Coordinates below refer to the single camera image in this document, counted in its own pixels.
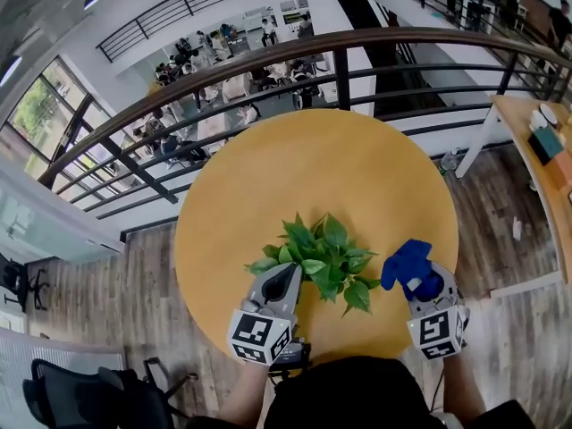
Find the large window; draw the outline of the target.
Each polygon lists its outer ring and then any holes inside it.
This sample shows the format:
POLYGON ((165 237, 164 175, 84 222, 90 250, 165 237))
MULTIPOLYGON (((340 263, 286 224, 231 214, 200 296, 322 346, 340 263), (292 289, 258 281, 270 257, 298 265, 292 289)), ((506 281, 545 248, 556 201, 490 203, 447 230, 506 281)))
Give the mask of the large window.
POLYGON ((87 95, 88 90, 57 56, 0 125, 0 155, 38 178, 60 150, 66 150, 110 118, 97 101, 92 101, 83 116, 84 123, 74 124, 72 118, 87 95))

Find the person's black shirt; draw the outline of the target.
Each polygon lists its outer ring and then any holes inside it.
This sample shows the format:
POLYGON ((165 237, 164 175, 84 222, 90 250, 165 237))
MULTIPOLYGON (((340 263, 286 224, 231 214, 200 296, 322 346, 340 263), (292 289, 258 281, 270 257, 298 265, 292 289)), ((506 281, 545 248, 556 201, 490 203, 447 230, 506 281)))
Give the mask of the person's black shirt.
MULTIPOLYGON (((194 416, 185 429, 242 429, 216 416, 194 416)), ((378 357, 346 357, 280 382, 259 423, 264 429, 535 429, 516 400, 463 426, 428 407, 401 361, 378 357)))

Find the person's left forearm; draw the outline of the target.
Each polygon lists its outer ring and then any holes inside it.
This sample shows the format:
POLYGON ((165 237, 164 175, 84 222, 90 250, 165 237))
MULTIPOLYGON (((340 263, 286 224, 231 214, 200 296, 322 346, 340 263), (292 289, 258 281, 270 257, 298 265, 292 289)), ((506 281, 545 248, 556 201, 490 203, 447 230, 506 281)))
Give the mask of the person's left forearm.
POLYGON ((261 417, 269 366, 247 362, 217 418, 242 429, 256 429, 261 417))

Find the black mesh office chair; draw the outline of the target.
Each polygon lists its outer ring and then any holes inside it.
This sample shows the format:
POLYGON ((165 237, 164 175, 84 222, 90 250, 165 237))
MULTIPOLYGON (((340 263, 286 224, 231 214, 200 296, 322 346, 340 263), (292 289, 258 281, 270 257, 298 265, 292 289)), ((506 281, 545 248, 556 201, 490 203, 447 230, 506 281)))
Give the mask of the black mesh office chair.
POLYGON ((24 382, 25 399, 32 415, 47 429, 174 429, 175 416, 188 416, 172 406, 169 399, 186 383, 197 381, 198 375, 185 374, 163 391, 150 368, 160 363, 158 357, 144 360, 146 375, 142 379, 132 369, 99 368, 95 383, 81 382, 75 388, 75 405, 80 415, 68 425, 55 419, 64 413, 54 412, 54 403, 40 390, 38 381, 24 382))

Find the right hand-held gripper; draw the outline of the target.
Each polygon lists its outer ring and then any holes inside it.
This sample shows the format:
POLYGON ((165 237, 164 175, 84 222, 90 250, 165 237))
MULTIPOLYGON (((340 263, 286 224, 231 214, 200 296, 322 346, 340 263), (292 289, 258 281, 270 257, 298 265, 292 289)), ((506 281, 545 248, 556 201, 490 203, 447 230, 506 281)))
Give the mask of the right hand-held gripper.
POLYGON ((407 322, 415 348, 428 360, 457 355, 466 346, 469 322, 469 307, 458 291, 455 275, 435 261, 431 266, 442 278, 441 294, 445 295, 426 302, 413 298, 408 302, 411 319, 407 322))

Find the white-legged wooden desk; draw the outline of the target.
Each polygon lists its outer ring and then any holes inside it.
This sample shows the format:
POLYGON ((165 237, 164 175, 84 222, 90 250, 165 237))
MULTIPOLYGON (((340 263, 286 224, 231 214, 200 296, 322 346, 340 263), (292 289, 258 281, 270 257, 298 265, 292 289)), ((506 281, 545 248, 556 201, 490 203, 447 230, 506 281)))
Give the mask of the white-legged wooden desk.
POLYGON ((527 282, 509 285, 490 291, 492 299, 512 296, 532 290, 566 282, 572 285, 572 203, 568 193, 572 186, 558 188, 552 180, 547 166, 543 166, 528 143, 532 134, 529 128, 534 111, 541 105, 547 105, 555 117, 564 120, 568 117, 567 108, 562 104, 543 102, 542 100, 494 95, 490 97, 491 108, 484 118, 477 137, 471 142, 468 151, 459 163, 455 175, 462 178, 469 170, 479 153, 488 143, 489 134, 498 123, 509 131, 526 169, 528 170, 546 215, 551 238, 555 247, 558 270, 536 277, 527 282))

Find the blue cloth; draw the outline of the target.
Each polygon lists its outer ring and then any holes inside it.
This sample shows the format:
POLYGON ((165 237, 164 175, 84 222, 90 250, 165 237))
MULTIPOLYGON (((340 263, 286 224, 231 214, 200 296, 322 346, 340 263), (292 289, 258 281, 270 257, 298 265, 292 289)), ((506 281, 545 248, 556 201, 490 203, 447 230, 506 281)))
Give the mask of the blue cloth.
POLYGON ((422 240, 406 241, 389 256, 381 273, 381 286, 391 290, 398 282, 407 301, 428 302, 437 298, 444 288, 444 280, 432 268, 428 259, 432 245, 422 240))

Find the clear plastic bottle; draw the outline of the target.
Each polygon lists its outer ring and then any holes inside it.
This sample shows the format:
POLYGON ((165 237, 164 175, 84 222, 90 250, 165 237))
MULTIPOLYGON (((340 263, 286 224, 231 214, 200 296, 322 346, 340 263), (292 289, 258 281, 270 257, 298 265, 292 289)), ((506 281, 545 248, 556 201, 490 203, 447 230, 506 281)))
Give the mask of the clear plastic bottle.
POLYGON ((460 149, 453 148, 449 150, 440 161, 440 168, 444 172, 454 172, 458 167, 458 153, 460 149))

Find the dark tissue box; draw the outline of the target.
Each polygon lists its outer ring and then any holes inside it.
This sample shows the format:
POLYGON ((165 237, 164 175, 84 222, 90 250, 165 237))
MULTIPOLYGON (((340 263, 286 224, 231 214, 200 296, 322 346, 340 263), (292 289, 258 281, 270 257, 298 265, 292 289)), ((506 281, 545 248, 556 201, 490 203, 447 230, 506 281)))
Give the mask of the dark tissue box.
POLYGON ((547 165, 564 150, 558 136, 549 127, 534 130, 528 138, 528 144, 542 166, 547 165))

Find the green leafy plant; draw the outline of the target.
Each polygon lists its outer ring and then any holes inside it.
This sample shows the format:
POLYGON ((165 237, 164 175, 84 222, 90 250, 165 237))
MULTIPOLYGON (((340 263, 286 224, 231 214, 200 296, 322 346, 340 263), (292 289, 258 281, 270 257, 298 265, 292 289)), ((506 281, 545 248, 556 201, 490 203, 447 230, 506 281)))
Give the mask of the green leafy plant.
POLYGON ((330 213, 310 227, 297 215, 292 223, 284 221, 282 228, 283 243, 264 246, 264 257, 245 266, 250 273, 260 276, 277 265, 294 264, 301 268, 302 280, 318 288, 321 300, 334 302, 342 295, 347 311, 371 311, 370 292, 381 283, 363 271, 377 255, 374 251, 358 247, 330 213))

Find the brown flat box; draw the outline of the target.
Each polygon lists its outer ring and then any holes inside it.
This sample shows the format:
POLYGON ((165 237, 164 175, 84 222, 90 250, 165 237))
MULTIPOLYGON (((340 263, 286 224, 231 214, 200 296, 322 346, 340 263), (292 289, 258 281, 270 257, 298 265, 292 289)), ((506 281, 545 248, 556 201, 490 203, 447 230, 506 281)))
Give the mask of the brown flat box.
POLYGON ((546 170, 557 190, 572 188, 572 155, 566 149, 547 163, 546 170))

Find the white ribbed panel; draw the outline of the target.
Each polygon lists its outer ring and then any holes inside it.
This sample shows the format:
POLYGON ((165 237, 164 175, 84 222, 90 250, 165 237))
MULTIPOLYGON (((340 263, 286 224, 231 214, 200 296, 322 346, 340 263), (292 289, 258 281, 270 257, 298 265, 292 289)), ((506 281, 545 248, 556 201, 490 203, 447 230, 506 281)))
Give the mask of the white ribbed panel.
POLYGON ((124 348, 54 341, 0 328, 0 429, 46 429, 30 412, 23 384, 38 381, 54 403, 55 419, 71 424, 80 414, 75 388, 95 383, 98 369, 125 368, 124 348))

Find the person's right forearm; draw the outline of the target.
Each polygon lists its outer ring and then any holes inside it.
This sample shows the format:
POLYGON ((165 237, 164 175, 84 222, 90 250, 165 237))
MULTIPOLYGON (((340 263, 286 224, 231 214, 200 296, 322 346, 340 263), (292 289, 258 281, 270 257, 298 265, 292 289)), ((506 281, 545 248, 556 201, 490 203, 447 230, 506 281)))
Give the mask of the person's right forearm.
POLYGON ((443 410, 469 425, 486 411, 473 370, 464 350, 443 360, 443 410))

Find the white plate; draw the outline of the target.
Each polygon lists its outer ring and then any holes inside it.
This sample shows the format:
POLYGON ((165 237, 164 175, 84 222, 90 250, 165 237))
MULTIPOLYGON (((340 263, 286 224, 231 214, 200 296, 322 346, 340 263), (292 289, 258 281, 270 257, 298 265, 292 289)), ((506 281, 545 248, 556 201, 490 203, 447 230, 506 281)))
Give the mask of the white plate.
POLYGON ((545 121, 554 129, 558 128, 558 118, 552 109, 546 103, 540 103, 538 110, 545 121))

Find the black swivel chair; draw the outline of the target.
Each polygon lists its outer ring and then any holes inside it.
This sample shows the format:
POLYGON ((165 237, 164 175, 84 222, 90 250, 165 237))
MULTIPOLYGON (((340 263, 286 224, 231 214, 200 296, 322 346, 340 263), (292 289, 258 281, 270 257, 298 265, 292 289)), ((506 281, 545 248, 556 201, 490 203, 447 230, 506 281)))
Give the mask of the black swivel chair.
POLYGON ((41 277, 46 274, 44 268, 39 268, 36 276, 29 276, 29 265, 21 264, 13 259, 6 259, 0 254, 0 288, 7 290, 9 296, 4 296, 4 302, 17 304, 21 311, 27 311, 27 299, 31 294, 36 310, 47 311, 41 300, 41 290, 50 287, 48 282, 42 282, 41 277))

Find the small black display device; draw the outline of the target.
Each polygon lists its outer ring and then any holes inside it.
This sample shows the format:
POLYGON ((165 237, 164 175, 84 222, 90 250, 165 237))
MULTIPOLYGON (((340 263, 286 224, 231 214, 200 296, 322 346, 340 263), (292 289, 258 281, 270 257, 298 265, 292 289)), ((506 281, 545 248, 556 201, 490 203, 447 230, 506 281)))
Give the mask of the small black display device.
POLYGON ((311 344, 300 339, 292 341, 270 366, 271 372, 307 369, 311 344))

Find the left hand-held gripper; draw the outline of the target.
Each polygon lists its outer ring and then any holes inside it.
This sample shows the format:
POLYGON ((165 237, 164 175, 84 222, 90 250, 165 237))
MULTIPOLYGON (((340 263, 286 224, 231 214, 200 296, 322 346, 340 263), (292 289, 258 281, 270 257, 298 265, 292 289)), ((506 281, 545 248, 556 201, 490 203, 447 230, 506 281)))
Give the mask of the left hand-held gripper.
POLYGON ((294 264, 277 265, 255 279, 227 332, 235 358, 264 366, 276 361, 293 339, 301 282, 302 267, 294 264), (263 307, 269 302, 272 308, 263 307))

